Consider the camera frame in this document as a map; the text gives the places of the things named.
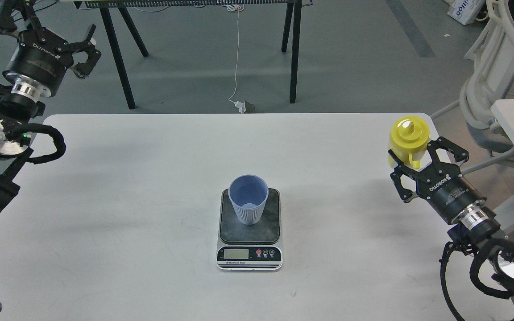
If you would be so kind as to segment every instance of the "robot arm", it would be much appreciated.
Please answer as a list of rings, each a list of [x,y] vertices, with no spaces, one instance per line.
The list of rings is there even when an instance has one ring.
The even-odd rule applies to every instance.
[[[425,199],[445,223],[455,225],[448,231],[453,242],[446,244],[440,260],[442,274],[451,252],[474,254],[469,270],[473,285],[484,294],[509,299],[514,296],[514,242],[506,239],[495,219],[495,213],[485,206],[486,197],[463,177],[459,165],[441,162],[436,152],[438,149],[452,153],[459,164],[469,160],[469,153],[465,149],[443,137],[428,142],[427,152],[432,162],[420,171],[409,168],[393,150],[389,150],[388,154],[396,163],[390,175],[394,186],[404,203],[417,197]],[[416,191],[402,185],[401,178],[404,175],[416,182]],[[487,287],[480,281],[479,268],[487,260],[495,271],[492,278],[506,291]],[[441,281],[451,312],[457,320],[462,320],[449,300],[445,279]]]
[[[0,34],[17,40],[17,48],[3,76],[10,85],[0,84],[0,160],[13,159],[12,164],[0,174],[0,212],[19,193],[14,177],[27,162],[39,164],[54,161],[65,154],[66,145],[59,130],[43,124],[29,123],[43,116],[45,104],[41,97],[53,97],[68,69],[78,78],[91,72],[100,51],[94,47],[91,25],[86,38],[69,43],[43,27],[35,15],[35,0],[5,0],[0,8]],[[18,11],[26,28],[18,30],[12,14]],[[84,52],[87,59],[75,64],[73,55]],[[31,158],[33,150],[30,133],[46,134],[53,138],[54,153]]]

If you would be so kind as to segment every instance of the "plastic cup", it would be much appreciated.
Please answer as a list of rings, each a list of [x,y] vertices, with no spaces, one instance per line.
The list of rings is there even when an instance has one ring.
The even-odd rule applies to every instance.
[[[237,219],[245,225],[255,224],[261,219],[269,187],[261,177],[243,175],[234,179],[229,186],[229,199]]]

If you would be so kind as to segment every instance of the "white cable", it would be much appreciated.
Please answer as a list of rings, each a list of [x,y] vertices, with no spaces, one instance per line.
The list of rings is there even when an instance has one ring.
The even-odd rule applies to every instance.
[[[234,103],[231,98],[235,96],[235,93],[237,92],[237,66],[239,65],[239,12],[237,12],[237,58],[235,59],[235,89],[233,91],[233,95],[228,99],[230,102]]]
[[[167,6],[167,7],[164,7],[160,10],[153,10],[153,11],[148,11],[148,10],[141,10],[139,8],[135,8],[136,10],[138,10],[139,12],[163,12],[165,9],[169,8],[170,6]]]
[[[229,12],[242,12],[245,10],[245,4],[222,4]]]

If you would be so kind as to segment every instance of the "black cable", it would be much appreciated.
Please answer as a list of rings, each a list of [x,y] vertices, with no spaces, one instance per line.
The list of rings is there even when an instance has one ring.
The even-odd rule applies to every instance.
[[[489,239],[482,246],[481,250],[479,250],[477,255],[473,258],[473,261],[471,262],[471,267],[469,268],[469,278],[471,279],[471,283],[473,283],[473,285],[484,294],[493,297],[498,297],[499,299],[509,299],[513,296],[513,294],[510,291],[502,291],[488,287],[479,279],[479,269],[481,268],[481,265],[487,260],[488,256],[491,254],[491,251],[497,247],[503,250],[507,250],[508,253],[512,256],[512,262],[514,262],[513,242],[505,239]]]
[[[55,0],[55,2],[53,2],[52,4],[50,4],[50,5],[46,6],[46,7],[43,7],[43,8],[37,9],[37,10],[35,10],[35,12],[40,12],[41,10],[47,9],[47,8],[49,8],[49,7],[51,7],[51,6],[55,6],[55,4],[57,4],[57,2],[59,2],[59,0]],[[19,20],[22,20],[22,19],[23,19],[23,18],[18,18],[18,19],[16,19],[16,20],[13,20],[13,22],[18,22]]]
[[[59,130],[49,125],[31,123],[15,126],[9,132],[8,140],[16,140],[21,135],[28,132],[37,132],[39,134],[47,134],[51,136],[51,138],[53,138],[53,144],[55,144],[55,148],[57,150],[53,154],[29,158],[27,159],[27,162],[33,164],[47,163],[54,161],[55,159],[59,159],[65,154],[67,146],[65,145],[65,138],[63,137],[63,134],[61,134]]]
[[[445,247],[443,248],[443,254],[441,255],[440,269],[439,269],[439,278],[441,282],[441,291],[443,292],[443,297],[445,299],[445,303],[447,303],[447,307],[451,314],[457,321],[465,321],[463,317],[457,312],[457,309],[451,302],[451,298],[449,297],[449,292],[447,291],[447,283],[445,282],[445,272],[447,271],[447,262],[449,262],[449,257],[454,252],[453,242],[447,242]]]
[[[459,234],[460,240],[467,239],[467,228],[463,226],[463,224],[457,225],[457,233]],[[460,245],[461,248],[457,248],[457,251],[463,252],[465,255],[471,255],[471,254],[477,254],[477,249],[473,246],[473,244],[467,244],[467,246],[463,246],[463,244]]]

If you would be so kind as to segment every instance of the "chair backrest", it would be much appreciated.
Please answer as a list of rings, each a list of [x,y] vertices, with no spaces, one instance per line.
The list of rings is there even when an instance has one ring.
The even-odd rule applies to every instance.
[[[467,81],[460,104],[465,120],[474,128],[489,128],[494,122],[491,105],[505,98],[514,81],[514,22],[509,0],[487,0],[489,22],[465,54],[473,60],[473,75]]]

